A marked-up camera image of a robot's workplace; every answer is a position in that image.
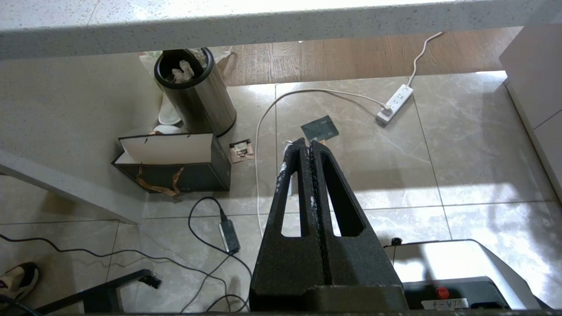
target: sneaker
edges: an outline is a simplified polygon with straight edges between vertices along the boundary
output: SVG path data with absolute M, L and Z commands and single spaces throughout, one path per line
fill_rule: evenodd
M 0 276 L 0 294 L 14 300 L 21 300 L 27 296 L 37 284 L 39 268 L 33 262 L 26 262 Z M 8 307 L 7 303 L 0 303 L 0 310 Z

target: stainless steel trash can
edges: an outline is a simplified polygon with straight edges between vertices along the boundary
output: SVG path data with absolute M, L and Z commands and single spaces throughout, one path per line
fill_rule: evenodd
M 211 51 L 205 47 L 202 50 L 207 59 L 204 69 L 187 49 L 163 51 L 156 61 L 154 76 L 187 131 L 193 134 L 214 133 L 220 137 L 234 125 L 236 110 Z M 179 69 L 181 60 L 189 62 L 195 76 L 185 83 L 173 83 L 173 80 L 170 81 L 172 69 Z

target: power adapter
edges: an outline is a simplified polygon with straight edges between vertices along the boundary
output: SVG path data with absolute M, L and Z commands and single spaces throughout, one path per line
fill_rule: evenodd
M 224 220 L 219 224 L 220 235 L 223 238 L 224 250 L 229 254 L 240 251 L 238 236 L 234 230 L 234 224 L 230 219 Z

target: brown ribbon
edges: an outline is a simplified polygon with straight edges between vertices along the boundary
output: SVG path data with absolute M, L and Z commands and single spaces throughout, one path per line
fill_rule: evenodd
M 139 167 L 139 173 L 137 174 L 137 182 L 138 182 L 138 184 L 140 184 L 145 189 L 153 190 L 153 191 L 160 192 L 160 193 L 164 193 L 164 194 L 169 195 L 171 197 L 176 197 L 180 194 L 179 189 L 176 185 L 178 184 L 179 177 L 182 174 L 184 168 L 185 168 L 185 166 L 182 167 L 181 169 L 179 169 L 179 171 L 174 173 L 174 175 L 172 176 L 172 188 L 174 188 L 173 191 L 170 190 L 169 188 L 153 186 L 151 184 L 148 184 L 145 180 L 141 179 L 142 166 Z

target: black trash can rim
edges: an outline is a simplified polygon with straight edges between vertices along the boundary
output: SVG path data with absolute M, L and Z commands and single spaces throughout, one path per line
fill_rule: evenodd
M 160 57 L 156 61 L 156 64 L 154 65 L 154 77 L 156 81 L 158 81 L 158 83 L 160 83 L 166 88 L 178 89 L 178 90 L 192 88 L 195 87 L 197 84 L 203 82 L 203 80 L 207 79 L 207 77 L 211 74 L 211 71 L 215 66 L 215 59 L 213 58 L 211 51 L 207 47 L 201 47 L 201 50 L 207 56 L 207 67 L 199 77 L 192 78 L 191 80 L 184 83 L 169 82 L 160 73 L 160 63 L 162 62 L 162 59 L 164 57 L 164 54 L 162 54 L 160 55 Z

